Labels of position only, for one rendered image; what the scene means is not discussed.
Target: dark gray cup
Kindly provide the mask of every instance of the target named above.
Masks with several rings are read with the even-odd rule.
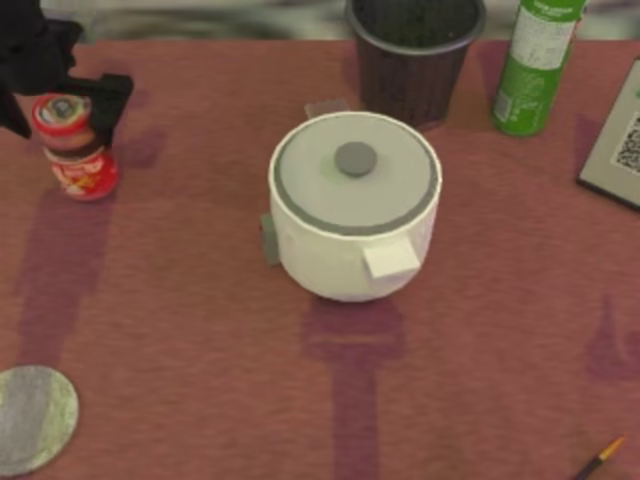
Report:
[[[347,0],[364,108],[421,130],[442,123],[483,0]]]

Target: red can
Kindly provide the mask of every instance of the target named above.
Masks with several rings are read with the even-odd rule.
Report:
[[[119,172],[104,141],[91,129],[91,101],[46,95],[33,107],[33,123],[51,169],[74,200],[98,200],[113,192]]]

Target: white pot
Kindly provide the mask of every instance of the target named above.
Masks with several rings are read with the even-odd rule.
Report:
[[[422,266],[442,188],[433,148],[368,112],[309,120],[269,167],[279,261],[303,288],[358,302],[402,288]]]

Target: qr code card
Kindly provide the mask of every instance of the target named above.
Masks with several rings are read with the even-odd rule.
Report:
[[[640,209],[640,58],[622,85],[578,183]]]

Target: green can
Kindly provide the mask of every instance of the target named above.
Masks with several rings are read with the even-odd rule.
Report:
[[[544,129],[587,1],[521,1],[491,111],[498,130],[527,136]]]

